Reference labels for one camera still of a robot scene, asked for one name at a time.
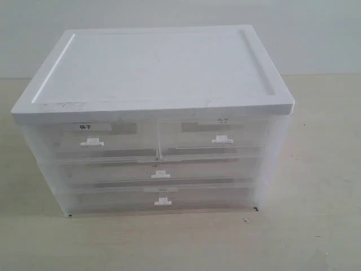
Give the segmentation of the white plastic drawer cabinet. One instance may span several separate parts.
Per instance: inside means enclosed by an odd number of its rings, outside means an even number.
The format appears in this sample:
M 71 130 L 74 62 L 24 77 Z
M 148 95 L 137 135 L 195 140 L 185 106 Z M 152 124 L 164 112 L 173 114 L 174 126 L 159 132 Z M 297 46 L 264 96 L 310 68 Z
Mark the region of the white plastic drawer cabinet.
M 242 184 L 254 188 L 259 211 L 273 178 L 295 101 L 250 25 L 67 30 L 11 113 L 65 216 L 76 193 L 139 187 Z M 244 155 L 163 156 L 159 125 L 199 120 L 267 120 L 262 151 Z M 149 122 L 153 157 L 62 159 L 63 133 L 91 124 Z M 145 186 L 76 188 L 63 164 L 257 157 L 251 178 L 168 181 Z

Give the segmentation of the small white debris on table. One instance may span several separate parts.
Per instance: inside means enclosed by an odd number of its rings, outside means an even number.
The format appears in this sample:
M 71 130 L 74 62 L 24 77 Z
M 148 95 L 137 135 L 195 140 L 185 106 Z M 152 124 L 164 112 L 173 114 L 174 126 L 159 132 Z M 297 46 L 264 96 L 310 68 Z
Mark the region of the small white debris on table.
M 246 223 L 246 224 L 250 224 L 250 220 L 247 217 L 243 218 L 243 222 Z

